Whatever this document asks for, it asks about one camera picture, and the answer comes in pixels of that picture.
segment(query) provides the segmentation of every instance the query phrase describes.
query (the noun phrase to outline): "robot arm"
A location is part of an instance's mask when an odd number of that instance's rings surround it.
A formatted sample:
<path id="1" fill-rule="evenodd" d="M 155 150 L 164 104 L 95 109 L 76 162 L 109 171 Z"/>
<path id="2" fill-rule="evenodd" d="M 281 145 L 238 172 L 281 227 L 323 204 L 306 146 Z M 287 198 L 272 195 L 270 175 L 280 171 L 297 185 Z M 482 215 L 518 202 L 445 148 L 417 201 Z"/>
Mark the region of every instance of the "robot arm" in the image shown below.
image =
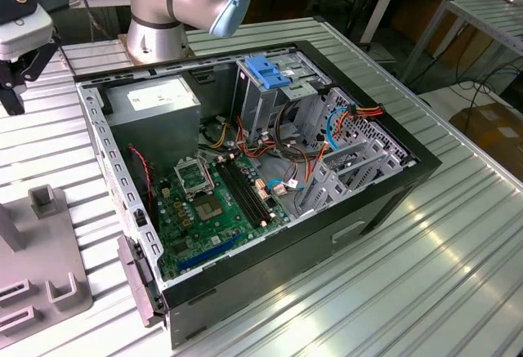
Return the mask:
<path id="1" fill-rule="evenodd" d="M 237 30 L 250 0 L 131 0 L 127 49 L 141 63 L 187 56 L 183 24 L 227 37 Z"/>
<path id="2" fill-rule="evenodd" d="M 187 56 L 183 24 L 230 36 L 250 0 L 131 0 L 127 49 L 141 63 Z M 20 94 L 35 81 L 58 48 L 48 12 L 69 0 L 0 0 L 0 102 L 9 114 L 24 113 Z"/>
<path id="3" fill-rule="evenodd" d="M 0 0 L 0 102 L 9 114 L 24 113 L 20 94 L 58 48 L 53 23 L 38 0 Z"/>

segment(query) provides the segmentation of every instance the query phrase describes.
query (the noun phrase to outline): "cardboard box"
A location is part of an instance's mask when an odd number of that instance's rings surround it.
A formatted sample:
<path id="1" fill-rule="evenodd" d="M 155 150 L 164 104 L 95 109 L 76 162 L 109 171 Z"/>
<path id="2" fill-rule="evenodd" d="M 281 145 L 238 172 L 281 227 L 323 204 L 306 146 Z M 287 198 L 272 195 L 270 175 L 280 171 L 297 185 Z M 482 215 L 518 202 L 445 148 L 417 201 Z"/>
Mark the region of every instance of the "cardboard box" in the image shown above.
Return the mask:
<path id="1" fill-rule="evenodd" d="M 468 110 L 463 109 L 450 119 L 461 132 Z M 466 135 L 523 181 L 523 121 L 508 108 L 498 103 L 472 108 Z"/>

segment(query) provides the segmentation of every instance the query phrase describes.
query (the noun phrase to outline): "yellow wire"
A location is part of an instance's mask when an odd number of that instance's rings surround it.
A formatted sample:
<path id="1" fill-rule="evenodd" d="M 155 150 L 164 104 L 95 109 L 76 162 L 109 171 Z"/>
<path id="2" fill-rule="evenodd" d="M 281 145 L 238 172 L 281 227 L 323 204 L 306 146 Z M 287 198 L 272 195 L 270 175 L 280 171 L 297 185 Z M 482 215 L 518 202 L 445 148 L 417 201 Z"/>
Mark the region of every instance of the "yellow wire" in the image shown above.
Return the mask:
<path id="1" fill-rule="evenodd" d="M 221 129 L 221 136 L 218 142 L 216 142 L 214 145 L 210 145 L 209 147 L 212 147 L 213 149 L 217 149 L 221 145 L 223 145 L 223 142 L 226 139 L 226 130 L 227 130 L 227 124 L 223 125 L 223 128 Z"/>

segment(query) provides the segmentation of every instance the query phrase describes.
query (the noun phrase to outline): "aluminum workbench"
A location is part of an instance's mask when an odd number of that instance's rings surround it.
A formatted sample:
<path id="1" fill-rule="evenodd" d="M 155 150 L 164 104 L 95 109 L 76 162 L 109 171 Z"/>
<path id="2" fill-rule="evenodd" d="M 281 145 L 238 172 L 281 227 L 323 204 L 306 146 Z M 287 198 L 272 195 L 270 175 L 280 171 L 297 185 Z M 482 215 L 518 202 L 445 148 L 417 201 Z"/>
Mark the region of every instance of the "aluminum workbench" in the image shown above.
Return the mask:
<path id="1" fill-rule="evenodd" d="M 489 72 L 490 68 L 493 68 L 505 47 L 518 55 L 523 55 L 523 6 L 506 0 L 443 0 L 419 38 L 416 47 L 410 53 L 405 71 L 401 74 L 403 83 L 418 63 L 419 57 L 447 13 L 455 14 L 458 18 L 438 46 L 434 56 L 438 56 L 446 50 L 465 22 L 500 44 L 491 59 L 492 64 L 485 72 Z"/>
<path id="2" fill-rule="evenodd" d="M 378 230 L 188 341 L 177 355 L 519 353 L 519 181 L 327 23 L 287 20 L 245 25 L 227 39 L 198 31 L 189 39 L 199 56 L 309 40 L 443 164 Z M 65 50 L 79 74 L 130 65 L 118 41 Z M 26 114 L 0 118 L 0 202 L 44 183 L 65 190 L 94 304 L 2 350 L 2 357 L 170 355 L 162 328 L 142 326 L 118 262 L 121 228 L 66 67 L 55 56 L 24 94 Z"/>

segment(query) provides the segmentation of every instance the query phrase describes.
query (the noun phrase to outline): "expansion slot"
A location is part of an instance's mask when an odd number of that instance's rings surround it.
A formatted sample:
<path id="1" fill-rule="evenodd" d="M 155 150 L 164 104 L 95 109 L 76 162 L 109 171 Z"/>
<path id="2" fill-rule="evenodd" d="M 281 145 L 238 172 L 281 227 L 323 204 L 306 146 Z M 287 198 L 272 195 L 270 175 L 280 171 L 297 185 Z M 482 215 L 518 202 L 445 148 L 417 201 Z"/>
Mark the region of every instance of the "expansion slot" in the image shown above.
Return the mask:
<path id="1" fill-rule="evenodd" d="M 190 267 L 197 266 L 200 263 L 203 263 L 204 261 L 233 248 L 236 243 L 236 240 L 239 239 L 241 235 L 242 234 L 237 234 L 232 239 L 228 239 L 227 241 L 221 243 L 220 245 L 217 245 L 216 247 L 209 248 L 207 251 L 202 252 L 199 255 L 196 255 L 195 257 L 191 257 L 186 261 L 178 263 L 178 271 L 186 270 Z"/>
<path id="2" fill-rule="evenodd" d="M 270 221 L 270 214 L 234 163 L 219 163 L 218 173 L 253 228 Z"/>

